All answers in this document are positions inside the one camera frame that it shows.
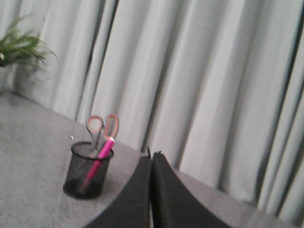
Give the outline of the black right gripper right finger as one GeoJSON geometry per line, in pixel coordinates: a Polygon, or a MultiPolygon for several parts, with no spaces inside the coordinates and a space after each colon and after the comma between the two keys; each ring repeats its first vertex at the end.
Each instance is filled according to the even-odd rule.
{"type": "Polygon", "coordinates": [[[161,152],[152,159],[151,204],[155,228],[230,227],[190,193],[161,152]]]}

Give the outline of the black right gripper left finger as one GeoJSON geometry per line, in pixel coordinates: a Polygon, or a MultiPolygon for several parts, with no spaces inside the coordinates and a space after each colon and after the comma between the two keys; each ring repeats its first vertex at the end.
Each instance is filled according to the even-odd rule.
{"type": "Polygon", "coordinates": [[[113,202],[86,228],[148,228],[152,161],[139,158],[129,181],[113,202]]]}

